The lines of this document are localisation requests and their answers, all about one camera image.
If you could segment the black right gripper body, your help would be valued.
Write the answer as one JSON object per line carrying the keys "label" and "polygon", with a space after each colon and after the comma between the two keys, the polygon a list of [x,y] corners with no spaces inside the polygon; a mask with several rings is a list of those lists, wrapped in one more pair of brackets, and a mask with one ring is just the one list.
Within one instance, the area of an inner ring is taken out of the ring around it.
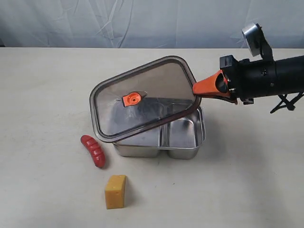
{"label": "black right gripper body", "polygon": [[228,55],[219,59],[219,66],[227,80],[228,91],[243,104],[250,105],[254,98],[271,95],[271,87],[276,81],[274,60],[237,61]]}

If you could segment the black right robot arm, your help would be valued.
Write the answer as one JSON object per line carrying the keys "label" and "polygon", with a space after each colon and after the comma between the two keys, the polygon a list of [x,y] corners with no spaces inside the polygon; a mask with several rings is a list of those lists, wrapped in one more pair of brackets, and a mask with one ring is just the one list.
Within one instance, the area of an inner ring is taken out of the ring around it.
{"label": "black right robot arm", "polygon": [[203,98],[215,98],[230,103],[250,105],[254,98],[303,93],[303,56],[281,60],[243,59],[232,55],[220,58],[220,70],[194,84],[193,93]]}

